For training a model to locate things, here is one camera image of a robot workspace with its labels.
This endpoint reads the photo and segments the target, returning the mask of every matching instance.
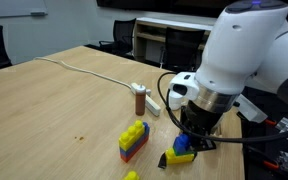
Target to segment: desk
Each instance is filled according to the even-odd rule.
[[[0,179],[244,179],[242,146],[220,144],[193,163],[157,168],[179,130],[169,120],[156,82],[165,72],[86,47],[48,58],[126,83],[143,83],[161,107],[159,117],[134,113],[135,97],[124,86],[96,76],[33,60],[0,70]],[[172,76],[162,80],[166,91]],[[224,137],[241,136],[233,109],[222,123]],[[147,144],[129,161],[119,157],[118,137],[140,118],[151,127]]]
[[[184,31],[205,30],[203,42],[198,47],[198,50],[203,50],[207,38],[213,26],[194,24],[178,21],[169,21],[148,17],[136,19],[134,28],[134,56],[141,60],[145,56],[146,60],[159,62],[160,47],[165,43],[166,28]]]

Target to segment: brown cylinder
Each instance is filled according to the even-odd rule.
[[[135,90],[135,114],[142,116],[145,113],[146,88],[139,85]]]

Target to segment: cabinet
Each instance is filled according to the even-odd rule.
[[[166,28],[171,27],[179,30],[205,30],[203,42],[200,44],[198,50],[203,50],[207,41],[207,37],[213,26],[185,23],[178,21],[161,20],[154,18],[137,18],[134,28],[134,56],[138,60],[145,59],[148,49],[155,49],[155,54],[160,53],[159,48],[151,48],[152,44],[165,43]]]

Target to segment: white wall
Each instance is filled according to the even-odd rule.
[[[212,25],[214,18],[97,7],[96,0],[44,0],[44,17],[0,18],[6,51],[13,64],[85,44],[113,40],[114,20],[154,17]]]

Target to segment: white cable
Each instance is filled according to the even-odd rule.
[[[65,68],[68,68],[68,69],[74,70],[74,71],[79,71],[79,72],[84,72],[84,73],[93,74],[93,75],[95,75],[95,76],[97,76],[97,77],[100,77],[100,78],[103,78],[103,79],[106,79],[106,80],[109,80],[109,81],[112,81],[112,82],[115,82],[115,83],[121,84],[121,85],[126,86],[126,87],[128,87],[129,89],[131,89],[131,86],[128,85],[128,84],[126,84],[126,83],[124,83],[124,82],[121,82],[121,81],[118,81],[118,80],[115,80],[115,79],[112,79],[112,78],[109,78],[109,77],[103,76],[103,75],[101,75],[101,74],[97,74],[97,73],[92,72],[92,71],[87,71],[87,70],[84,70],[84,69],[80,69],[80,68],[77,68],[77,67],[74,67],[74,66],[68,65],[68,64],[66,64],[66,63],[63,62],[63,61],[53,60],[53,59],[44,58],[44,57],[35,57],[34,60],[45,60],[45,61],[50,61],[50,62],[53,62],[53,63],[59,64],[59,65],[62,65],[62,66],[64,66]]]

